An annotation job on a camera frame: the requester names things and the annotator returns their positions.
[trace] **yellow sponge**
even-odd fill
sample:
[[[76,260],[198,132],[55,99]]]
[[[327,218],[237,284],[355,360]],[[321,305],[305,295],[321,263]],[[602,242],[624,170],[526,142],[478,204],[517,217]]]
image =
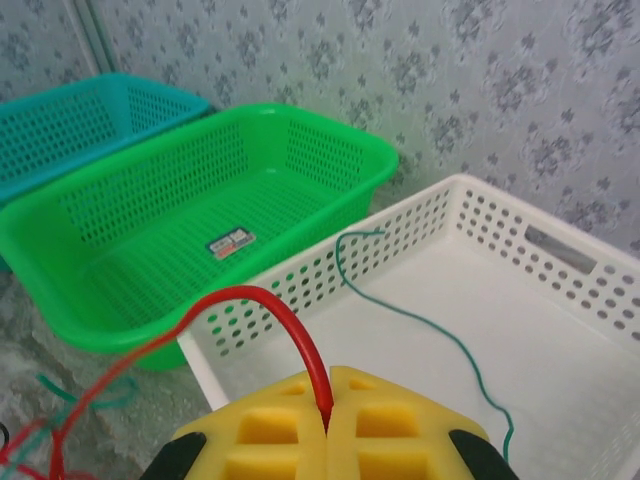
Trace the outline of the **yellow sponge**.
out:
[[[181,428],[207,441],[186,480],[473,480],[448,436],[472,420],[348,367],[331,369],[325,435],[306,372]]]

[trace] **label sticker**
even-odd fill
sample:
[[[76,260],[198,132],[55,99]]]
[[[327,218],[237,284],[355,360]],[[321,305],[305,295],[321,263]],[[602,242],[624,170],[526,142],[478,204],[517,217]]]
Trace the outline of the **label sticker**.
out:
[[[223,260],[241,248],[253,243],[255,239],[256,236],[253,233],[242,227],[237,227],[209,243],[207,249],[211,251],[218,260]]]

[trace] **green plastic basket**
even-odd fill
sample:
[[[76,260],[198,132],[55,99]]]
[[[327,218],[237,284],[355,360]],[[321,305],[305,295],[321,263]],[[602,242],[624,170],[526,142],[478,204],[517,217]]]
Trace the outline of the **green plastic basket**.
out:
[[[0,212],[0,252],[60,338],[123,353],[362,219],[397,165],[382,139],[317,114],[238,107],[18,198]],[[174,342],[140,365],[183,362]]]

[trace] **floral wallpaper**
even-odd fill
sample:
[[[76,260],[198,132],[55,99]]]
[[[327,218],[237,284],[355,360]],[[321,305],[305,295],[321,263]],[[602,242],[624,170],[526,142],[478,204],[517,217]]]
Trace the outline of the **floral wallpaper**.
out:
[[[95,0],[122,69],[391,141],[384,207],[468,172],[640,256],[636,0]]]
[[[61,0],[0,3],[0,103],[89,74]]]

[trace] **teal plastic basket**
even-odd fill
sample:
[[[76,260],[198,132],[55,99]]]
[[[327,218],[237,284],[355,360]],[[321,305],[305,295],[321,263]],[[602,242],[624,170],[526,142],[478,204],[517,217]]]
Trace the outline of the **teal plastic basket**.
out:
[[[0,105],[0,208],[208,109],[208,102],[196,95],[123,73]],[[7,270],[2,259],[1,270]]]

